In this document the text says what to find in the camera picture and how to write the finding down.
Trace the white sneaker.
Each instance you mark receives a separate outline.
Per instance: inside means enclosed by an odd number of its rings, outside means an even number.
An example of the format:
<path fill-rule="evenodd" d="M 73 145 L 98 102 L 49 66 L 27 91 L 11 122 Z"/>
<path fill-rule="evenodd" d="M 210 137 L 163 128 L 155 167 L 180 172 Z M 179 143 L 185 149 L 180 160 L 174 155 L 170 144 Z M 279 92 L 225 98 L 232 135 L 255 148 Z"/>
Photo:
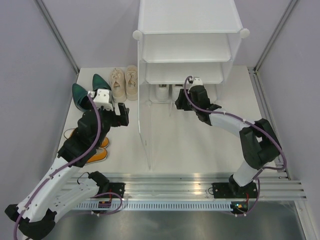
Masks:
<path fill-rule="evenodd" d="M 173 84 L 171 86 L 171 97 L 172 97 L 172 101 L 175 102 L 180 94 L 180 90 L 183 89 L 183 85 L 182 84 Z"/>
<path fill-rule="evenodd" d="M 155 85 L 155 97 L 160 102 L 166 102 L 169 98 L 170 86 L 167 84 Z"/>

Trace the green pointed shoe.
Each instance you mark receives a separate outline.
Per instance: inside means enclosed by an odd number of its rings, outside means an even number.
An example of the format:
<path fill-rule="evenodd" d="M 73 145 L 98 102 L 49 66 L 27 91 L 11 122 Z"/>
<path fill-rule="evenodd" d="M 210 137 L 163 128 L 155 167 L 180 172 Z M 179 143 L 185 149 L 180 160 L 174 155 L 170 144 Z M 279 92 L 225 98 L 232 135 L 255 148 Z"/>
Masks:
<path fill-rule="evenodd" d="M 72 98 L 74 105 L 82 112 L 93 109 L 93 106 L 88 98 L 88 91 L 77 83 L 72 85 Z"/>
<path fill-rule="evenodd" d="M 92 77 L 92 89 L 97 91 L 98 89 L 111 90 L 110 85 L 97 73 Z"/>

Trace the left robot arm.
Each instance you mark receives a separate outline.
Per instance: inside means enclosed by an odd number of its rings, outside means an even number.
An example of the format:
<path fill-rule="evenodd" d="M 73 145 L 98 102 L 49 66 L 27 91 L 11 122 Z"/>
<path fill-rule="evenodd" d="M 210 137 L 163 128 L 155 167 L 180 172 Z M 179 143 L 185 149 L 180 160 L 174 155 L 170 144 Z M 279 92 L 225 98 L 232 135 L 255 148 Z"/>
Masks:
<path fill-rule="evenodd" d="M 27 239 L 42 240 L 79 203 L 88 198 L 111 195 L 110 181 L 94 171 L 89 173 L 87 180 L 57 197 L 67 181 L 97 153 L 110 128 L 128 126 L 130 110 L 124 103 L 119 103 L 118 108 L 120 114 L 113 108 L 106 110 L 95 106 L 82 114 L 77 128 L 63 143 L 35 189 L 23 201 L 5 209 L 5 214 L 15 222 L 15 232 L 21 232 Z"/>

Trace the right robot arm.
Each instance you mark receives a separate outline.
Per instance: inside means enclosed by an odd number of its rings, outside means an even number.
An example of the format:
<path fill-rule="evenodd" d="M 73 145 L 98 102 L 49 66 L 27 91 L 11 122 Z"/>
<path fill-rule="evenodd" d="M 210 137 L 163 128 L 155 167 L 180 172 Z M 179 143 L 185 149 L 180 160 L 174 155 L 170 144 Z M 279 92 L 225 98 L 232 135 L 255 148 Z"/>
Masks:
<path fill-rule="evenodd" d="M 195 112 L 201 122 L 222 129 L 239 141 L 242 163 L 224 185 L 226 193 L 217 184 L 212 185 L 215 188 L 214 196 L 242 198 L 248 194 L 255 198 L 258 194 L 254 181 L 263 170 L 272 168 L 269 165 L 271 162 L 284 154 L 270 122 L 265 118 L 245 120 L 227 112 L 220 105 L 211 103 L 203 85 L 189 89 L 181 87 L 175 106 L 178 110 Z"/>

